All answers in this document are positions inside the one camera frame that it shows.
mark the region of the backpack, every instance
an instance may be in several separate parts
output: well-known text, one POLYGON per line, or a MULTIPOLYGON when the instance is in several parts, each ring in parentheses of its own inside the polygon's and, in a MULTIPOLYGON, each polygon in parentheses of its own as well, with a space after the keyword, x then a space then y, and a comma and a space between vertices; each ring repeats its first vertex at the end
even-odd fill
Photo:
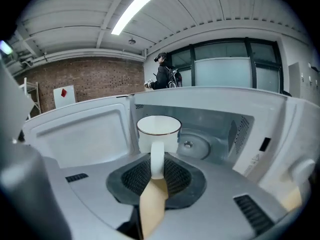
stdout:
POLYGON ((167 87, 168 88, 182 87, 182 76, 178 72, 178 70, 177 69, 171 70, 167 66, 166 68, 169 70, 169 82, 167 87))

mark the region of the smoke detector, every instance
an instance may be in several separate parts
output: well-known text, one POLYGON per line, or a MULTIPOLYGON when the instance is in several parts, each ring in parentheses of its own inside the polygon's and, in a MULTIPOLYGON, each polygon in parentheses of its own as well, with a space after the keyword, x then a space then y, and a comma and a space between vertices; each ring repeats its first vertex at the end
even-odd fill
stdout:
POLYGON ((131 38, 128 42, 129 42, 130 45, 134 45, 134 44, 136 43, 136 40, 134 40, 133 38, 131 38))

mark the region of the red brick wall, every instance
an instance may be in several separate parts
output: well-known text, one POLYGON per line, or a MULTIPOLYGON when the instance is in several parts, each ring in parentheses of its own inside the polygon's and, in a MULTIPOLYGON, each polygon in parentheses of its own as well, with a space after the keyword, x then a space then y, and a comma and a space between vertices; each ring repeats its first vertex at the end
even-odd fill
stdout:
POLYGON ((118 58, 90 57, 65 59, 32 68, 16 77, 39 84, 41 112, 56 108, 54 89, 74 85, 77 102, 143 92, 144 67, 142 62, 118 58))

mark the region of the brown rim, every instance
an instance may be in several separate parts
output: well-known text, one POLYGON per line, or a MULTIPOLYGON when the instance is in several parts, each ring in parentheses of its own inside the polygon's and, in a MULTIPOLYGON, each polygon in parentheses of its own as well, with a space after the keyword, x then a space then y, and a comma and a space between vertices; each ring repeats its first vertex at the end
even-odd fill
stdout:
POLYGON ((176 133, 176 132, 180 131, 180 129, 182 128, 182 122, 181 122, 179 119, 176 119, 176 118, 175 118, 175 117, 173 117, 173 116, 169 116, 169 115, 161 115, 161 114, 156 114, 155 116, 162 116, 162 117, 173 118, 173 119, 175 119, 175 120, 178 120, 178 121, 179 121, 179 123, 180 123, 180 127, 178 128, 178 130, 175 130, 175 131, 173 131, 173 132, 169 132, 169 133, 161 133, 161 134, 148 133, 148 132, 145 132, 145 131, 141 130, 141 129, 138 127, 138 123, 139 123, 139 121, 140 121, 141 119, 143 119, 143 118, 147 118, 147 117, 148 117, 148 116, 146 116, 146 117, 141 118, 138 122, 136 122, 136 128, 138 129, 138 131, 140 131, 140 132, 142 132, 142 133, 144 133, 144 134, 147 134, 147 135, 162 136, 162 135, 174 134, 174 133, 176 133))

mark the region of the metal rack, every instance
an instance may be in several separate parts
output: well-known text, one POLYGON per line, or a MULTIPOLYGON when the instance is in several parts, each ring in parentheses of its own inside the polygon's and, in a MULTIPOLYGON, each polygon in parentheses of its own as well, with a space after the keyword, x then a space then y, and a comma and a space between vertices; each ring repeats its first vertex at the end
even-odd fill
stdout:
POLYGON ((23 92, 26 96, 31 97, 31 92, 35 91, 36 93, 36 101, 34 102, 34 106, 38 109, 39 114, 41 114, 41 109, 40 109, 40 103, 39 103, 39 92, 38 92, 38 82, 36 83, 31 83, 31 82, 27 82, 27 78, 24 78, 23 84, 21 84, 19 86, 21 89, 23 89, 23 92))

